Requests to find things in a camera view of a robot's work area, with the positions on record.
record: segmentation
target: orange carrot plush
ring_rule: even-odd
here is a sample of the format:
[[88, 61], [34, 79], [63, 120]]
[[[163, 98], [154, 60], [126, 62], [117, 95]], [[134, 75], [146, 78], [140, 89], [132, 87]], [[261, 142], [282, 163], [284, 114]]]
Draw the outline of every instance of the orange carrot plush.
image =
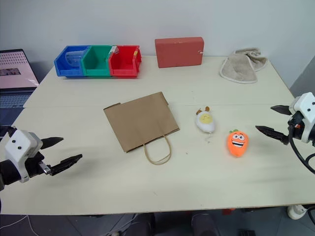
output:
[[234, 129], [230, 131], [230, 135], [227, 137], [227, 148], [232, 155], [241, 157], [247, 149], [248, 142], [247, 134]]

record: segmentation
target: white table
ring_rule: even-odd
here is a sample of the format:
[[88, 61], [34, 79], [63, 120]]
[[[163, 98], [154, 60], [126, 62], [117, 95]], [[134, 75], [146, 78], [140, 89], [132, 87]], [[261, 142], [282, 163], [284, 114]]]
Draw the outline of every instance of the white table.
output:
[[[0, 192], [3, 214], [107, 214], [208, 208], [265, 207], [315, 202], [315, 177], [290, 147], [268, 138], [255, 125], [287, 133], [288, 116], [272, 105], [290, 104], [292, 95], [270, 63], [255, 84], [237, 84], [218, 74], [224, 58], [204, 58], [201, 66], [158, 69], [143, 57], [135, 80], [58, 78], [53, 68], [14, 123], [40, 138], [64, 137], [45, 149], [45, 163], [56, 165], [76, 154], [83, 158], [54, 177], [16, 182]], [[180, 131], [169, 135], [173, 155], [150, 164], [143, 148], [124, 153], [103, 112], [109, 105], [162, 91]], [[206, 134], [194, 124], [195, 112], [212, 108], [217, 129]], [[229, 130], [250, 137], [248, 151], [232, 157]], [[0, 156], [4, 157], [4, 144]], [[310, 144], [296, 142], [304, 156]], [[168, 153], [163, 139], [148, 145], [152, 159]]]
[[[315, 186], [314, 175], [290, 147], [254, 127], [268, 125], [287, 132], [287, 117], [269, 107], [212, 106], [217, 129], [208, 143], [207, 134], [194, 125], [199, 106], [171, 105], [181, 130], [169, 135], [173, 156], [162, 166], [149, 163], [142, 147], [124, 153], [103, 107], [24, 109], [17, 127], [40, 138], [64, 137], [42, 151], [46, 164], [80, 153], [83, 158], [56, 176], [6, 186], [0, 192], [2, 213], [107, 214], [313, 203], [315, 188], [307, 186]], [[250, 137], [241, 158], [232, 157], [226, 148], [228, 132], [235, 128]], [[311, 145], [296, 143], [304, 155], [314, 151]], [[148, 151], [158, 159], [168, 147], [159, 139], [148, 145]]]
[[169, 104], [288, 104], [293, 97], [272, 64], [257, 72], [258, 82], [238, 84], [219, 75], [224, 57], [204, 57], [202, 65], [158, 68], [143, 57], [138, 79], [66, 79], [52, 68], [24, 107], [110, 106], [162, 91]]

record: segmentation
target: beige towel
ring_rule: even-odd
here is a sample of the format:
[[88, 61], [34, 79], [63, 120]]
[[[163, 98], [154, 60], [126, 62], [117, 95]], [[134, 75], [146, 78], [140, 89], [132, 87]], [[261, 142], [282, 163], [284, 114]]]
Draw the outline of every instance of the beige towel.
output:
[[267, 61], [267, 58], [260, 56], [258, 48], [237, 50], [223, 62], [220, 75], [237, 83], [255, 83], [257, 81], [255, 72], [264, 68]]

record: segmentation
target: paper bag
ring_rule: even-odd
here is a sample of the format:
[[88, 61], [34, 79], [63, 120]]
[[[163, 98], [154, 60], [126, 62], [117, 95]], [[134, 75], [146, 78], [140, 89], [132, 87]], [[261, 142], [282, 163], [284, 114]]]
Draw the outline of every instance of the paper bag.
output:
[[169, 160], [171, 147], [166, 135], [179, 130], [179, 127], [162, 92], [112, 105], [104, 112], [125, 152], [139, 146], [145, 148], [148, 142], [164, 137], [170, 148], [168, 156], [154, 162], [148, 157], [146, 148], [145, 154], [153, 164], [163, 164]]

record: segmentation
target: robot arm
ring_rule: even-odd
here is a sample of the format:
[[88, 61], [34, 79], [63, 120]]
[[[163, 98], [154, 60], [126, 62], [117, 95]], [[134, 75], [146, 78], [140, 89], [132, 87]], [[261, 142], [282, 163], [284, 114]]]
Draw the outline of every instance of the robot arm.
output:
[[34, 133], [13, 127], [8, 129], [8, 134], [10, 139], [5, 145], [6, 160], [0, 162], [0, 191], [5, 185], [18, 180], [24, 183], [42, 173], [56, 175], [82, 158], [81, 154], [72, 156], [51, 167], [43, 162], [44, 156], [39, 150], [49, 148], [62, 141], [63, 138], [52, 137], [41, 140]]
[[276, 112], [284, 115], [292, 115], [288, 121], [289, 135], [275, 131], [273, 128], [266, 126], [256, 126], [256, 128], [268, 137], [277, 139], [283, 144], [290, 143], [293, 151], [303, 163], [303, 165], [315, 174], [315, 169], [309, 165], [310, 159], [315, 156], [309, 155], [304, 159], [294, 144], [293, 138], [299, 139], [304, 143], [312, 141], [315, 147], [315, 97], [311, 92], [296, 97], [290, 106], [278, 105], [271, 107]]

